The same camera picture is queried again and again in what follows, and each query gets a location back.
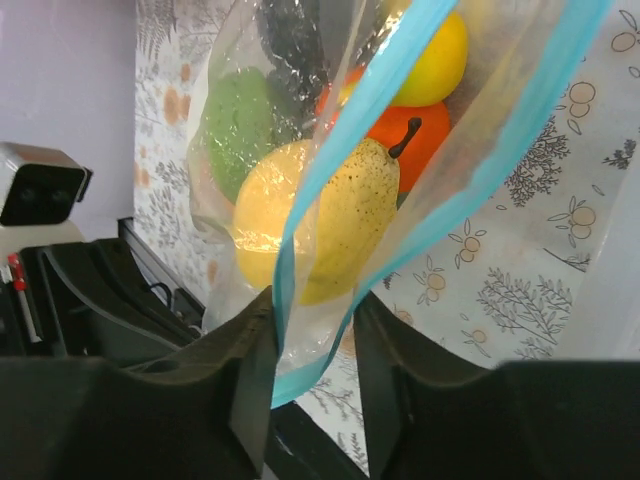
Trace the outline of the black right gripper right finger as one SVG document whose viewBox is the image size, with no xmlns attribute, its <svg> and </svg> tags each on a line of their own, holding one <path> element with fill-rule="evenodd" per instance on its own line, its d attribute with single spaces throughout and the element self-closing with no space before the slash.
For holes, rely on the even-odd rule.
<svg viewBox="0 0 640 480">
<path fill-rule="evenodd" d="M 476 366 L 374 295 L 354 315 L 374 479 L 635 479 L 639 366 L 514 361 Z"/>
</svg>

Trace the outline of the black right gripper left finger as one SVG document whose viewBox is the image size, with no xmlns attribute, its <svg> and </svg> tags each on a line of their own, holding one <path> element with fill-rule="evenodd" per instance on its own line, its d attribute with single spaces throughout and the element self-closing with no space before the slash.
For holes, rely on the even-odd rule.
<svg viewBox="0 0 640 480">
<path fill-rule="evenodd" d="M 1 362 L 5 479 L 257 479 L 278 340 L 271 294 L 165 358 Z"/>
</svg>

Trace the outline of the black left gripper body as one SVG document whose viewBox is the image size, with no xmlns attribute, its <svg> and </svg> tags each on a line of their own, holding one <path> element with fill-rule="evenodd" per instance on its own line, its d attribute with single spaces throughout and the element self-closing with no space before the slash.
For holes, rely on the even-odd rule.
<svg viewBox="0 0 640 480">
<path fill-rule="evenodd" d="M 1 228 L 1 354 L 55 356 L 64 352 L 46 285 L 42 249 L 82 242 L 69 220 L 57 225 Z"/>
</svg>

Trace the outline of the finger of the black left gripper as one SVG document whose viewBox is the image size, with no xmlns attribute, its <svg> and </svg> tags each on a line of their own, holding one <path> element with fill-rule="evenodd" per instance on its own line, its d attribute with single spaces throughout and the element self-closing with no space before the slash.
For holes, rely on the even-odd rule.
<svg viewBox="0 0 640 480">
<path fill-rule="evenodd" d="M 131 367 L 196 339 L 154 293 L 118 239 L 47 246 L 37 259 L 56 357 L 102 357 Z"/>
</svg>

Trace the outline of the yellow toy lemon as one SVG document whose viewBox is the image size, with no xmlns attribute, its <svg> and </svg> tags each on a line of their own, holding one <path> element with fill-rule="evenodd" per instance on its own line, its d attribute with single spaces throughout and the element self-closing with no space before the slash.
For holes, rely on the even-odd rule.
<svg viewBox="0 0 640 480">
<path fill-rule="evenodd" d="M 420 118 L 410 118 L 404 138 L 390 148 L 363 139 L 323 187 L 294 236 L 296 269 L 308 274 L 301 304 L 325 303 L 354 287 L 396 214 L 398 158 L 421 125 Z M 311 152 L 309 139 L 274 149 L 240 188 L 232 221 L 235 258 L 254 289 L 273 282 L 284 225 Z"/>
</svg>

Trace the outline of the wrinkled green fruit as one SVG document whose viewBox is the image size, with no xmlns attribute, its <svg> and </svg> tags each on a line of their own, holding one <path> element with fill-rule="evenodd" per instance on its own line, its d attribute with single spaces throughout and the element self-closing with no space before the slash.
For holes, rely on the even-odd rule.
<svg viewBox="0 0 640 480">
<path fill-rule="evenodd" d="M 255 67 L 227 73 L 209 88 L 201 125 L 212 177 L 230 202 L 250 170 L 274 148 L 279 113 L 271 86 Z"/>
</svg>

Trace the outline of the clear zip top bag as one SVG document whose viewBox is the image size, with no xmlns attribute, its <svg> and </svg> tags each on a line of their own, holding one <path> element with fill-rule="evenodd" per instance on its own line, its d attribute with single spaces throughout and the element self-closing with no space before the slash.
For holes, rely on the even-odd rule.
<svg viewBox="0 0 640 480">
<path fill-rule="evenodd" d="M 235 1 L 191 93 L 193 222 L 272 297 L 271 403 L 310 389 L 358 303 L 477 211 L 546 123 L 606 1 Z"/>
</svg>

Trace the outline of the dark purple toy mangosteen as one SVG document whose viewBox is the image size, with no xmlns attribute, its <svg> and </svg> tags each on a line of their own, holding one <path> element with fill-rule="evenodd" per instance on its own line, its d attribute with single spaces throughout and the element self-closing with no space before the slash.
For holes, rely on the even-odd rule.
<svg viewBox="0 0 640 480">
<path fill-rule="evenodd" d="M 273 80 L 304 122 L 338 71 L 352 15 L 351 1 L 264 1 L 257 8 Z"/>
</svg>

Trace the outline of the yellow toy banana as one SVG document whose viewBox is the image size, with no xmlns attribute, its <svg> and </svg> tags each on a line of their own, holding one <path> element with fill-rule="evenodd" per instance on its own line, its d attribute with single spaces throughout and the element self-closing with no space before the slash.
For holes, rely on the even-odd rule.
<svg viewBox="0 0 640 480">
<path fill-rule="evenodd" d="M 375 50 L 409 5 L 408 1 L 384 1 L 379 5 L 376 13 L 379 30 L 361 48 L 355 68 L 345 77 L 345 85 L 338 95 L 339 106 L 349 100 Z M 457 11 L 452 11 L 424 49 L 391 105 L 426 107 L 444 100 L 462 80 L 468 50 L 468 32 L 463 18 Z"/>
</svg>

